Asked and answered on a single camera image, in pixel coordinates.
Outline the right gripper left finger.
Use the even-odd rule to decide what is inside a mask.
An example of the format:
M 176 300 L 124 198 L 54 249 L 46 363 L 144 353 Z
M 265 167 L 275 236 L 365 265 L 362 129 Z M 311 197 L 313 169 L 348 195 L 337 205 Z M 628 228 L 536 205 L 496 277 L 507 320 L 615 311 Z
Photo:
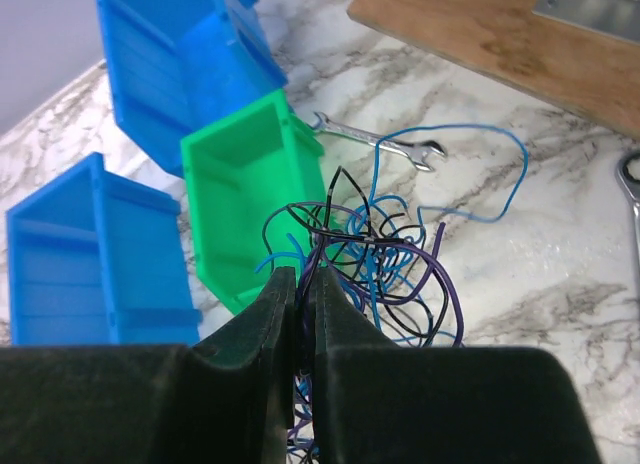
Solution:
M 194 346 L 5 348 L 5 463 L 281 463 L 295 272 Z

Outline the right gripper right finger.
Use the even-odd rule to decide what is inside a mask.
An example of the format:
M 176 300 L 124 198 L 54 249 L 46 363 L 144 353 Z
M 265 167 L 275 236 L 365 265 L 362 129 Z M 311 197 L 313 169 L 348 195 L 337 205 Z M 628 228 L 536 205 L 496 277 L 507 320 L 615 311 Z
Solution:
M 314 433 L 324 463 L 597 463 L 572 381 L 523 347 L 403 348 L 312 286 Z

